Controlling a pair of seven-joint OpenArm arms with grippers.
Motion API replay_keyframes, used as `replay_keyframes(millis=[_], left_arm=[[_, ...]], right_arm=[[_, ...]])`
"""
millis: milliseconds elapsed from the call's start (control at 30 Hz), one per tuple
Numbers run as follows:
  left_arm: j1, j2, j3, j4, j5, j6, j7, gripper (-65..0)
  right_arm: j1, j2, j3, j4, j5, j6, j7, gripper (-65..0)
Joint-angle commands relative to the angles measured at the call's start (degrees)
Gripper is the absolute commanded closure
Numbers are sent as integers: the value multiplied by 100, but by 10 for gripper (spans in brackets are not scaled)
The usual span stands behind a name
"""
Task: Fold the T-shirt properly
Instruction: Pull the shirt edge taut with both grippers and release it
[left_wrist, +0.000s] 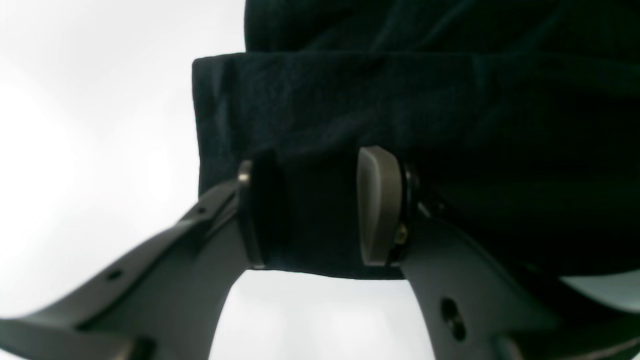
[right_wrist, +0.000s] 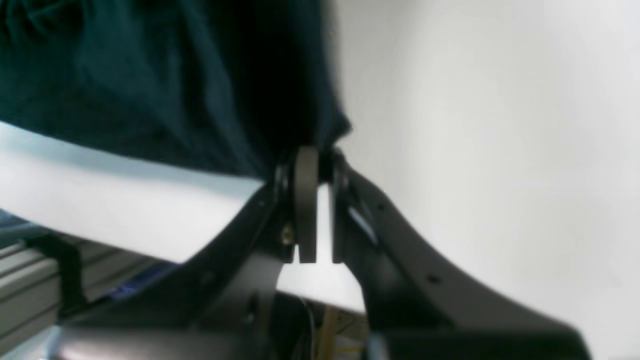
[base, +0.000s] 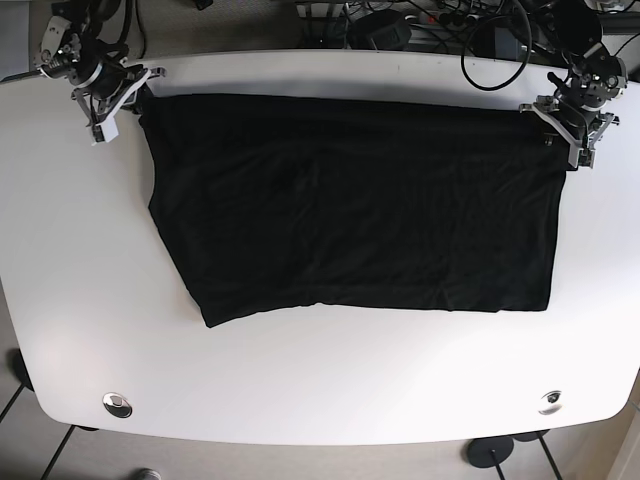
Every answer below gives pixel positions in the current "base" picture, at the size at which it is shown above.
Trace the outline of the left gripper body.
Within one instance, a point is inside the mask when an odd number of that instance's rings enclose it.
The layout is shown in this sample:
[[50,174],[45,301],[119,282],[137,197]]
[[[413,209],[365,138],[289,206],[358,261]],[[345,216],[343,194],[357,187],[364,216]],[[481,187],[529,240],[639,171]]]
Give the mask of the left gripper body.
[[520,113],[534,113],[553,127],[567,142],[584,153],[595,151],[596,144],[611,126],[618,126],[617,115],[601,110],[583,110],[557,96],[540,95],[532,103],[519,105]]

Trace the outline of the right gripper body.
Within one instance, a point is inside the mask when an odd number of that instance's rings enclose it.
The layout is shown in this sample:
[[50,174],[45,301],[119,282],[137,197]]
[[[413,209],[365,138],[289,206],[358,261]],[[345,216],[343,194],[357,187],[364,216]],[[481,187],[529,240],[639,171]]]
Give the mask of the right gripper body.
[[116,130],[116,113],[134,104],[137,92],[149,80],[165,76],[166,69],[162,66],[99,63],[85,81],[74,84],[71,99],[87,117],[89,130]]

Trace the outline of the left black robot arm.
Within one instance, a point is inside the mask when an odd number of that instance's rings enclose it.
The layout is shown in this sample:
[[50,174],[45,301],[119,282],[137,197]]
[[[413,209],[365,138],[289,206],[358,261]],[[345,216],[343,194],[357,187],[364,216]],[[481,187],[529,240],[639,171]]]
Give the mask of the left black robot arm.
[[[478,18],[460,54],[464,78],[484,92],[513,84],[524,73],[534,52],[551,61],[562,61],[567,68],[563,78],[554,73],[547,75],[554,92],[520,105],[519,111],[535,115],[553,130],[550,136],[557,135],[567,142],[569,163],[575,168],[593,164],[596,143],[609,126],[619,123],[618,116],[603,108],[628,86],[623,60],[603,43],[600,17],[582,1],[503,1],[493,14]],[[476,52],[473,37],[494,22],[503,24],[521,43],[524,56],[510,78],[485,86],[469,75],[465,56]]]

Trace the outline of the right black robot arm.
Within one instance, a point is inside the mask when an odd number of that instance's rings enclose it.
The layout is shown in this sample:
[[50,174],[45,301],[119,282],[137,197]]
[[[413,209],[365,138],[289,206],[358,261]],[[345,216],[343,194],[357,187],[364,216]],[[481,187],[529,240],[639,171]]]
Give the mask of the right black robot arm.
[[137,1],[57,2],[35,56],[37,73],[71,85],[71,100],[86,116],[94,143],[116,138],[116,114],[140,114],[138,98],[148,91],[147,82],[166,75],[163,67],[128,63],[133,25],[146,45]]

